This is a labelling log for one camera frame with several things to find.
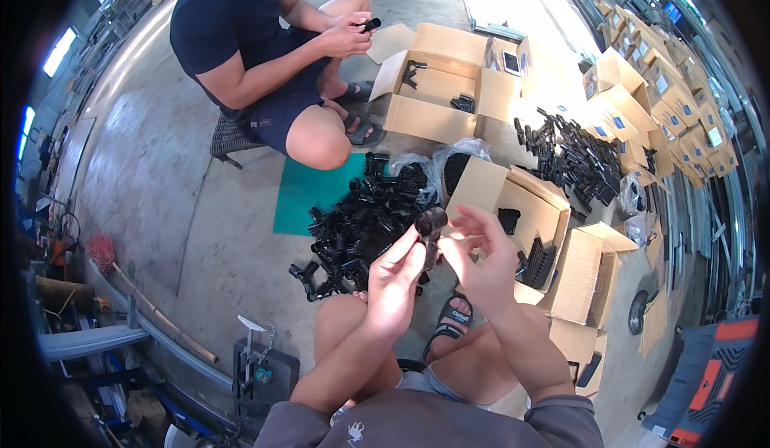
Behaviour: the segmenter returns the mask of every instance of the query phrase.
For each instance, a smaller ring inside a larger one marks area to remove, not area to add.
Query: red broom head
[[[112,245],[112,240],[104,232],[97,229],[96,235],[89,239],[86,248],[101,274],[108,274],[113,270],[115,246]]]

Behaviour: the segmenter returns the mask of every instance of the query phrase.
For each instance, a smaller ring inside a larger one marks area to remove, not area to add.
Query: navy t-shirt
[[[171,46],[182,69],[200,84],[196,74],[220,66],[238,50],[245,70],[291,52],[295,45],[279,16],[278,0],[178,0]]]

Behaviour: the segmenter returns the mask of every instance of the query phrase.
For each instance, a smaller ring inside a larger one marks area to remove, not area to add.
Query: navy shorts
[[[290,27],[289,32],[294,49],[320,35],[294,27]],[[324,57],[313,62],[249,108],[251,131],[265,144],[286,157],[289,157],[286,154],[286,136],[289,135],[294,119],[311,105],[322,104],[316,80],[330,60]]]

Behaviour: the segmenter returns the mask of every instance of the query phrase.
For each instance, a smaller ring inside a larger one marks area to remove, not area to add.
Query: broom
[[[91,259],[93,259],[94,264],[96,264],[97,269],[99,269],[99,272],[101,272],[102,275],[106,276],[112,271],[118,272],[121,278],[123,278],[123,280],[129,284],[131,289],[133,289],[134,293],[142,300],[142,302],[147,305],[147,307],[150,308],[152,314],[154,314],[156,318],[165,324],[166,327],[171,329],[175,335],[181,338],[185,343],[187,343],[191,348],[195,349],[202,357],[206,358],[211,363],[217,363],[219,361],[219,357],[217,357],[216,354],[211,353],[206,348],[201,346],[195,339],[182,332],[182,330],[179,329],[176,324],[171,322],[170,319],[166,318],[166,316],[160,312],[160,310],[156,308],[155,305],[152,304],[150,300],[147,299],[147,297],[136,288],[136,286],[134,286],[134,283],[131,282],[123,270],[120,269],[120,266],[118,266],[115,258],[115,246],[112,244],[112,240],[107,237],[104,232],[97,229],[96,235],[89,239],[86,247],[89,251],[89,256],[91,256]]]

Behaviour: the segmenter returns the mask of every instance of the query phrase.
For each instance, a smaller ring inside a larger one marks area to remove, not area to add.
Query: chain
[[[267,353],[273,348],[273,339],[276,337],[276,328],[273,326],[273,323],[270,321],[267,322],[267,326],[270,326],[273,329],[273,332],[270,334],[270,338],[268,338],[267,347],[263,352],[259,354],[259,358],[256,360],[256,364],[260,365],[267,357]]]

